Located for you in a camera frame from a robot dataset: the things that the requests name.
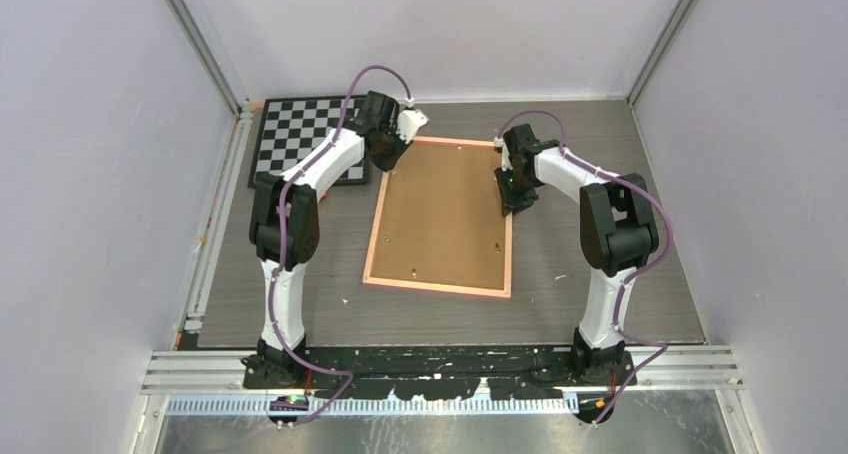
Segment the cable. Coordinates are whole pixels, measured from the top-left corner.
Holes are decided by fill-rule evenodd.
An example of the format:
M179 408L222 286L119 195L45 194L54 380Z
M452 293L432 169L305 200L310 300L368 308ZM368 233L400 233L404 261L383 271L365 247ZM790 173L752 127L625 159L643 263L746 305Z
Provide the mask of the cable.
M295 362L297 362L301 366L303 366L307 369L311 369L315 372L320 372L322 374L328 374L328 375L331 375L331 376L347 376L347 379L345 380L344 384L342 384L342 386L339 387L339 389L330 397L330 399L327 400L327 402L324 403L323 406L316 409L315 412L313 412L312 414L309 414L308 416L306 416L302 419L298 419L292 425L292 427L300 426L300 425L306 424L307 422L314 420L316 417L318 417L319 414L321 414L322 412L324 412L324 410L326 410L328 407L330 407L330 405L333 402L335 402L336 399L338 399L342 395L342 393L345 390L347 390L347 388L353 382L353 372L352 371L336 371L336 370L332 370L332 369L326 369L326 368L316 366L315 364L310 363L309 361L298 356L294 352L294 350L288 344L286 344L286 341L283 338L283 333L280 331L280 328L279 328L279 325L278 325L278 322L277 322L277 315L274 312L274 290L275 290L275 287L276 287L276 284L277 284L277 278L278 278L280 272L282 272L282 269L284 269L285 265L286 265L286 241L287 241L286 216L285 216L286 195L288 194L289 189L291 189L292 185L294 185L294 182L296 180L298 180L307 169L309 169L316 162L318 162L318 160L321 159L321 157L323 157L324 154L326 154L327 151L329 151L330 148L335 144L336 140L338 140L339 135L341 134L342 126L344 125L345 116L347 114L347 106L348 106L348 104L350 104L350 98L353 96L353 91L354 91L354 89L356 89L356 84L359 83L359 80L362 79L362 76L365 75L366 72L372 71L372 70L375 70L375 69L386 71L389 74L392 74L393 76L395 76L400 81L400 83L403 84L403 88L406 91L406 98L412 99L412 94L409 91L409 86L406 84L406 81L400 76L400 74L398 74L394 70L392 70L388 67L385 67L385 66L375 64L375 65L368 66L368 67L362 69L361 71L359 71L359 73L356 75L356 77L353 78L353 82L351 82L350 88L348 88L348 90L347 90L347 94L345 95L344 101L342 101L342 109L341 109L341 113L339 115L339 122L336 124L336 130L333 133L332 137L330 138L331 142L326 143L324 145L324 148L321 149L318 152L318 154L315 155L315 157L313 157L312 159L307 161L302 167L299 168L299 170L297 172L294 173L294 175L292 175L288 180L286 180L286 183L283 186L282 191L280 192L280 204L279 204L279 213L280 213L280 263L279 263L279 266L276 269L274 269L274 271L272 272L271 282L268 284L268 317L271 321L271 327L274 330L274 334L277 336L277 340L280 341L280 344L283 346L283 350L285 350L285 352L292 359L294 359Z
M620 318L621 318L621 303L624 300L625 287L628 284L630 284L631 282L633 282L634 279L636 279L637 277L641 276L642 274L650 271L651 269L656 267L659 263L661 263L663 260L665 260L666 257L668 257L669 253L671 253L671 248L674 246L674 230L671 227L671 219L668 217L668 213L665 212L665 209L663 209L663 207L659 203L659 201L654 199L654 197L651 196L647 191L645 191L641 187L639 187L639 186L637 186L637 185L635 185L631 182L628 182L624 179L620 179L618 177L611 176L610 174L604 172L600 168L593 166L592 164L589 164L588 162L583 161L582 159L575 157L574 155L571 154L570 151L566 151L566 149L565 149L565 138L566 138L566 136L565 136L565 132L566 132L565 131L565 124L562 122L562 120L559 117L557 117L556 114L549 112L549 111L542 111L542 110L532 110L532 111L520 112L520 113L512 116L503 125L503 127L501 127L500 132L498 132L498 138L500 139L503 136L504 131L506 131L506 128L509 126L509 124L512 121L514 121L515 119L517 119L520 116L523 116L525 114L543 114L543 115L552 117L554 120L556 120L557 124L559 124L559 127L562 131L562 134L561 134L560 140L559 140L559 152L560 152L560 154L562 154L564 159L566 159L567 161L571 162L575 166L583 169L584 171L586 171L590 174L597 175L597 177L600 177L601 179L604 179L604 180L609 181L609 182L616 183L616 184L618 184L622 187L630 189L631 191L635 192L636 194L639 194L640 197L642 197L643 199L648 201L651 204L651 206L653 206L653 208L656 209L656 211L659 213L660 217L662 218L663 223L665 224L665 231L666 231L665 248L660 253L660 255L657 256L653 261L649 262L648 264L646 264L646 265L640 267L639 269L635 270L634 272L630 273L630 275L626 276L621 281L621 286L618 288L618 294L615 297L615 307L613 308L613 315L612 315L613 326L614 326L615 330L619 333L619 335L621 335L621 337L623 337L624 339L626 339L630 342L634 342L636 344L641 344L643 346L656 347L659 350L657 352L651 354L650 356L648 356L647 359L645 359L644 361L639 363L639 365L636 366L636 368L634 368L632 371L630 371L630 374L627 376L627 378L621 384L621 388L619 388L618 391L613 395L610 402L608 402L606 404L606 406L604 407L604 410L601 411L601 414L597 417L597 419L604 419L604 417L606 417L606 415L609 413L610 409L612 409L612 407L615 405L618 398L621 397L621 393L624 392L624 389L627 387L627 385L630 384L630 381L632 381L633 378L636 376L636 373L639 372L643 367L647 366L651 361L653 361L654 359L661 356L666 350L668 350L668 344L665 344L663 342L649 341L647 339L641 339L641 338L638 338L638 337L636 337L632 334L628 334L621 327L621 323L619 321L620 321ZM592 424L595 426L595 428L597 428L597 420L593 421Z

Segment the corkboard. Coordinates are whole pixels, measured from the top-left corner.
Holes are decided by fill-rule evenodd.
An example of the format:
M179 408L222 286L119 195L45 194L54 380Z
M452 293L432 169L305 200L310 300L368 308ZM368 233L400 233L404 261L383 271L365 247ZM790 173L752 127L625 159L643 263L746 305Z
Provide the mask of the corkboard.
M509 298L512 215L491 142L419 137L383 173L365 284Z

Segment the white wall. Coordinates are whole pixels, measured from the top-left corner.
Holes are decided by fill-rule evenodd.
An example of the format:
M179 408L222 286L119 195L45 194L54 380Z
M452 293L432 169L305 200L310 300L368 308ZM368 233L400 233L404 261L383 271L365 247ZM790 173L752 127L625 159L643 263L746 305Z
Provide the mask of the white wall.
M637 105L770 452L848 452L848 0L700 0Z
M624 97L677 0L187 1L252 99L343 94L374 63L419 99L479 99Z
M232 115L164 0L0 0L0 452L126 452Z

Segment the robotic arm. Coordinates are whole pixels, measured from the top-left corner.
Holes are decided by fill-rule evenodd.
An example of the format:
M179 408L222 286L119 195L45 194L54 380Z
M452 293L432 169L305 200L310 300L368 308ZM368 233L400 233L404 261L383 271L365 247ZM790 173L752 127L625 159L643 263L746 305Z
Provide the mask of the robotic arm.
M578 378L587 371L606 375L624 356L624 340L613 325L618 290L659 245L651 205L566 160L557 141L540 142L528 124L513 127L495 139L495 146L501 151L495 177L504 215L532 206L538 199L535 188L545 184L580 204L580 244L592 273L586 312L574 331L571 368ZM647 188L638 174L612 175ZM613 209L623 216L616 220ZM619 322L624 321L631 289L632 283L625 285Z
M366 152L379 169L393 169L418 129L427 121L420 110L401 109L396 100L372 91L356 116L345 119L335 141L332 139L334 130L331 130L321 145L282 176L268 173L256 176L250 242L256 246L261 260L267 296L273 273L280 267L279 216L286 216L286 265L279 270L276 281L274 312L278 315L278 327L286 345L299 355L303 356L306 346L302 319L303 279L320 239L318 200L349 167L362 160ZM287 212L278 212L284 184L301 171L286 195ZM276 371L283 382L300 377L302 368L285 353L267 310L257 354L254 360L262 364L257 367Z

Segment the black chessboard frame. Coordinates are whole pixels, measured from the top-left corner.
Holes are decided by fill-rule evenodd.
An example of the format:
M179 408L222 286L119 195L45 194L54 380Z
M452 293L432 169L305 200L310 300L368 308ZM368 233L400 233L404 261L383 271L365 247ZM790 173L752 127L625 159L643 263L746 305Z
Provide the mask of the black chessboard frame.
M355 114L364 99L365 96L351 97L352 107L348 107L348 112ZM338 122L343 100L344 96L266 100L259 118L262 125L256 136L247 187L253 189L257 173L280 174L318 147L327 131ZM334 185L367 183L369 164L366 156L345 171Z

